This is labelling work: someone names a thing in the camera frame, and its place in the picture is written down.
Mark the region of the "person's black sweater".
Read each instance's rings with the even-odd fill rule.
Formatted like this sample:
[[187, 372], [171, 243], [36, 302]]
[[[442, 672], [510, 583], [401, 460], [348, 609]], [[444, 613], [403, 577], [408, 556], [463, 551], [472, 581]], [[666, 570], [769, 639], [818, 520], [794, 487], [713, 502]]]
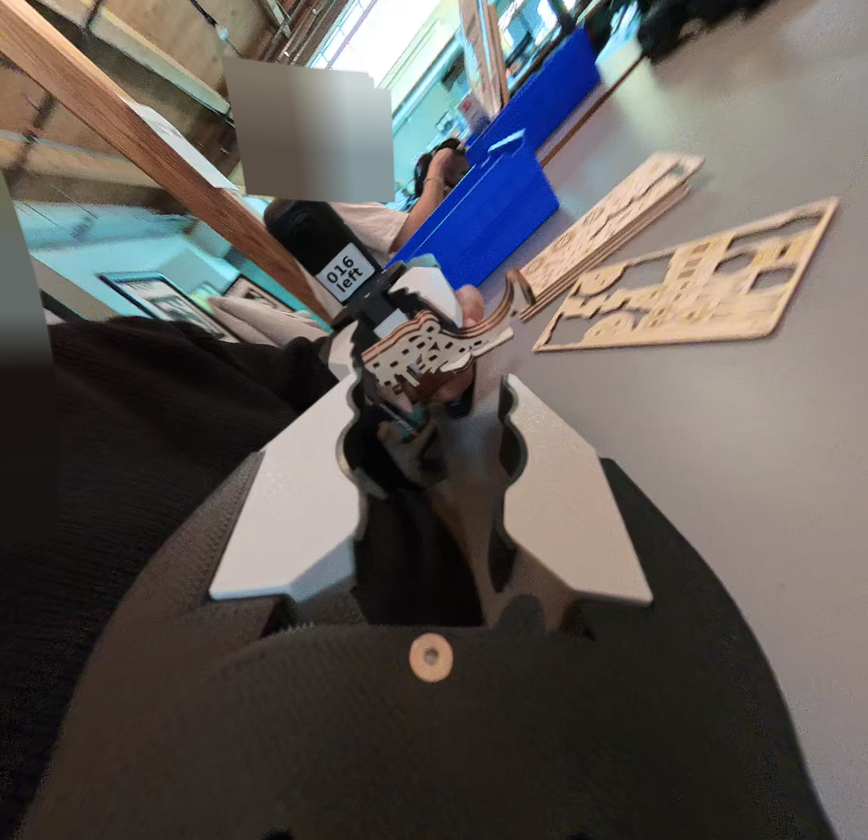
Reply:
[[96, 640], [170, 535], [297, 415], [200, 328], [49, 327], [57, 528], [2, 541], [2, 838], [38, 789]]

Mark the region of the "blue plastic bin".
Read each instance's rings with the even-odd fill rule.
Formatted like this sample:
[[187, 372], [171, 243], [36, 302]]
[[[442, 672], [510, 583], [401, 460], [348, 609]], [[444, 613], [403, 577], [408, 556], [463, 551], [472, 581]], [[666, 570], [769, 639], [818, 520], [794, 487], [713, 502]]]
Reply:
[[478, 286], [559, 206], [524, 133], [515, 133], [471, 168], [393, 262], [431, 255], [454, 288]]
[[594, 47], [579, 27], [548, 55], [487, 129], [469, 137], [469, 162], [483, 162], [491, 146], [521, 130], [526, 145], [537, 150], [600, 83]]

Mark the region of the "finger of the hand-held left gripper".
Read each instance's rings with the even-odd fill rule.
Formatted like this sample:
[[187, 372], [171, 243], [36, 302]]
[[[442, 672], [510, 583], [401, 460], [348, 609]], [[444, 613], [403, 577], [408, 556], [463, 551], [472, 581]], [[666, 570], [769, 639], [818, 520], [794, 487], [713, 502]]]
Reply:
[[388, 333], [431, 311], [455, 328], [462, 327], [462, 308], [458, 296], [440, 264], [431, 254], [408, 262], [394, 261], [388, 266]]
[[355, 387], [360, 382], [354, 343], [355, 332], [336, 332], [325, 344], [325, 364], [340, 384]]

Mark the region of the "person's left hand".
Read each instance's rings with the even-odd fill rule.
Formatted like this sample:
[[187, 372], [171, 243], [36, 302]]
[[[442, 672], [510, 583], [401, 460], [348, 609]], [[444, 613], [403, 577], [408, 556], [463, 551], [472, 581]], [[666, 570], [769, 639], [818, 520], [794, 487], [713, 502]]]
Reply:
[[[473, 286], [462, 286], [456, 297], [462, 312], [462, 327], [480, 323], [485, 313], [482, 294]], [[417, 387], [407, 391], [406, 396], [411, 404], [441, 405], [448, 417], [461, 419], [472, 410], [475, 386], [476, 366], [469, 365], [461, 371], [427, 373]]]

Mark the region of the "person's left forearm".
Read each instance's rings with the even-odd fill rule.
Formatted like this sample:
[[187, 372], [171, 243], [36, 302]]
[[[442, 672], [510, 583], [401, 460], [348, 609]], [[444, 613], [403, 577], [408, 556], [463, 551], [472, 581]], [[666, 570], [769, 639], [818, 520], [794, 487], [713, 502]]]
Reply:
[[327, 338], [297, 337], [282, 347], [223, 345], [222, 354], [246, 377], [301, 415], [338, 384], [323, 357], [326, 345]]

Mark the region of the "wooden beam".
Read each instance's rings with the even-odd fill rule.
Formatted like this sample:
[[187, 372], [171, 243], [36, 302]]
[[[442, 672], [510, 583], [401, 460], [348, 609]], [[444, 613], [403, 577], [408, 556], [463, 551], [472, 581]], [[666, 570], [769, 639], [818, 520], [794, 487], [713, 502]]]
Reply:
[[327, 323], [306, 271], [239, 194], [217, 188], [136, 111], [122, 89], [25, 0], [1, 0], [1, 51], [104, 141]]

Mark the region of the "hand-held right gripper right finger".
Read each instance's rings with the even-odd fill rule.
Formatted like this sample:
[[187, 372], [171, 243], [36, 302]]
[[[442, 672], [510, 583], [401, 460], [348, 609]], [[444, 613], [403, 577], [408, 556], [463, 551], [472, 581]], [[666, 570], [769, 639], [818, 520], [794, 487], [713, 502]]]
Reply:
[[514, 374], [501, 379], [496, 590], [560, 627], [587, 604], [647, 610], [654, 596], [596, 449]]

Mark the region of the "punched-out wooden puzzle sheet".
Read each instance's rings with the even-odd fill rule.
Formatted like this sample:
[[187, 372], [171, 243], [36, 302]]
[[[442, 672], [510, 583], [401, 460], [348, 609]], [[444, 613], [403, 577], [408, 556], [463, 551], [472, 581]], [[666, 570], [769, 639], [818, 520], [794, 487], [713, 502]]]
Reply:
[[830, 197], [581, 275], [534, 352], [770, 336], [840, 207]]

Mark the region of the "stack of wooden puzzle sheets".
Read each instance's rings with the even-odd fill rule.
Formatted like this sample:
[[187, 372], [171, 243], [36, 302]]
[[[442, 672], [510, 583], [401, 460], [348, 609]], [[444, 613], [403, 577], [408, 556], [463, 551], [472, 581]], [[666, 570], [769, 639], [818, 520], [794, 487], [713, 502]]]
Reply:
[[706, 160], [704, 155], [658, 152], [617, 183], [521, 268], [532, 293], [523, 318], [543, 310], [581, 274], [601, 266], [682, 201], [689, 192], [689, 181]]

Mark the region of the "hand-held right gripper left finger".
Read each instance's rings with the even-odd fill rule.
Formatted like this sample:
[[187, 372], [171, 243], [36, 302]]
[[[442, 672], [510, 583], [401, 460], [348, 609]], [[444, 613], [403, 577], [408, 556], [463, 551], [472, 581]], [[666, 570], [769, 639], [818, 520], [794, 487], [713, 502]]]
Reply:
[[344, 456], [356, 376], [342, 379], [266, 445], [209, 586], [215, 601], [295, 604], [347, 584], [363, 492]]

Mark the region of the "grey desk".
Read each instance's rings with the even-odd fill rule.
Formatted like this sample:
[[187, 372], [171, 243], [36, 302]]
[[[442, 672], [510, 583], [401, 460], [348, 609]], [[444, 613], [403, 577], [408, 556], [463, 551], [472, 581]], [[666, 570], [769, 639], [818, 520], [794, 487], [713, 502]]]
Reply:
[[839, 838], [866, 838], [867, 0], [773, 0], [642, 62], [540, 150], [556, 238], [657, 151], [704, 155], [688, 198], [616, 259], [830, 196], [787, 314], [747, 343], [500, 355], [613, 458], [714, 569], [787, 697]]

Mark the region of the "wooden puzzle model assembly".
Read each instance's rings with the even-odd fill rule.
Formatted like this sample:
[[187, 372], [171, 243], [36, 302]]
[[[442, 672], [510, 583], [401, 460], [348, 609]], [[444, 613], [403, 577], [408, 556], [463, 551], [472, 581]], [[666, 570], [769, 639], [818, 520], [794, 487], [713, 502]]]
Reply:
[[399, 310], [408, 320], [364, 349], [359, 361], [378, 390], [396, 395], [468, 370], [508, 343], [521, 312], [536, 302], [529, 282], [515, 270], [507, 272], [503, 297], [492, 313], [469, 327], [452, 321], [419, 292], [401, 288], [388, 295], [404, 302]]

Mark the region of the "framed picture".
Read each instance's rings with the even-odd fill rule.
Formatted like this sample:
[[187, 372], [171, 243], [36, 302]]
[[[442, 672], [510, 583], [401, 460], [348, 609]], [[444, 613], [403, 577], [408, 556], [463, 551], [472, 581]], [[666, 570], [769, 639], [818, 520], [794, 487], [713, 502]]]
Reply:
[[222, 342], [240, 342], [229, 328], [160, 272], [102, 272], [98, 276], [114, 292], [154, 319], [188, 323]]

